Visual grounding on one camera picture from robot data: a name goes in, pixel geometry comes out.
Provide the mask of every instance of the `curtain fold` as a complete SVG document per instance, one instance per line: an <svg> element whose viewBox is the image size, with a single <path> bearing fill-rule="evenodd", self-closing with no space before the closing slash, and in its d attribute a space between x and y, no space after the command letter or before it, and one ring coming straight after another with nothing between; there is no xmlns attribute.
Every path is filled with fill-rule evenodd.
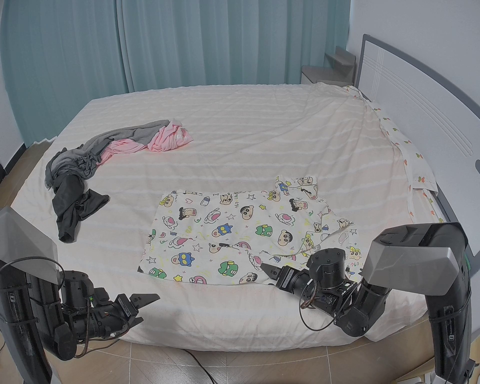
<svg viewBox="0 0 480 384"><path fill-rule="evenodd" d="M6 0L0 49L27 146L58 135L90 100L128 92L114 1Z"/></svg>
<svg viewBox="0 0 480 384"><path fill-rule="evenodd" d="M117 4L130 91L297 84L302 65L328 66L325 52L347 45L350 0L117 0Z"/></svg>

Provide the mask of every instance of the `wall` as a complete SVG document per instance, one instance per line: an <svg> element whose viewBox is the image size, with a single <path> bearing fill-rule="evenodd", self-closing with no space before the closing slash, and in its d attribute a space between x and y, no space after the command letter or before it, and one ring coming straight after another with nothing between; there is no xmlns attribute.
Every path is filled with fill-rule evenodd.
<svg viewBox="0 0 480 384"><path fill-rule="evenodd" d="M0 20L3 3L4 0L0 0ZM23 143L5 90L5 80L3 79L0 60L0 164L4 168Z"/></svg>
<svg viewBox="0 0 480 384"><path fill-rule="evenodd" d="M433 68L480 104L479 0L351 0L347 50L369 34ZM480 273L472 278L472 330L480 334Z"/></svg>

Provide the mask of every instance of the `cartoon print shirt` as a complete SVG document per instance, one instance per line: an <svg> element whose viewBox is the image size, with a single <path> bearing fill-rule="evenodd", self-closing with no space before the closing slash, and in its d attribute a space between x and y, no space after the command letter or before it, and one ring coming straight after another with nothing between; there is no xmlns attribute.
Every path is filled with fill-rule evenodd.
<svg viewBox="0 0 480 384"><path fill-rule="evenodd" d="M173 191L159 203L138 271L197 284L268 284L262 262L305 268L323 241L352 224L318 198L311 176L278 176L270 191Z"/></svg>

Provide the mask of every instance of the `floor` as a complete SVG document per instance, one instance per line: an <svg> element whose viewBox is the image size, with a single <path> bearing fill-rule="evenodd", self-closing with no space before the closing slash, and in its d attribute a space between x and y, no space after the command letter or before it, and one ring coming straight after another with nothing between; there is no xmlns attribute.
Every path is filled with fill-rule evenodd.
<svg viewBox="0 0 480 384"><path fill-rule="evenodd" d="M0 209L13 202L48 147L47 142L31 146L0 183ZM90 343L91 348L99 346L104 345ZM430 325L424 316L376 343L362 337L339 347L281 352L191 352L217 384L385 384L431 359L433 346ZM47 356L63 382L69 384L210 383L195 360L176 348L119 341L81 359L60 361L50 354ZM22 383L7 348L0 353L0 383Z"/></svg>

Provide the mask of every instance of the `bed sheet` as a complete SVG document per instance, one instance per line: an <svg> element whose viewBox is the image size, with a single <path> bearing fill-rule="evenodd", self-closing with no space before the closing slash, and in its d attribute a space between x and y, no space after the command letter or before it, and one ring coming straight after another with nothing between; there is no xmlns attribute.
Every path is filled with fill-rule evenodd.
<svg viewBox="0 0 480 384"><path fill-rule="evenodd" d="M52 156L101 132L172 118L194 141L170 152L117 155L99 167L87 188L109 194L110 202L80 223L75 243L59 242L53 192L43 183ZM316 175L318 196L356 223L364 256L384 228L411 223L400 151L364 100L322 83L182 87L93 100L46 151L12 206L55 240L65 269L88 273L111 297L160 295L141 310L144 322L125 340L227 351L350 343L354 338L335 326L319 333L306 329L298 300L271 286L203 286L136 272L164 192L264 190L278 174ZM429 221L427 209L422 214ZM384 315L366 336L386 337L425 310L423 296L392 291ZM305 312L315 327L330 319L320 311Z"/></svg>

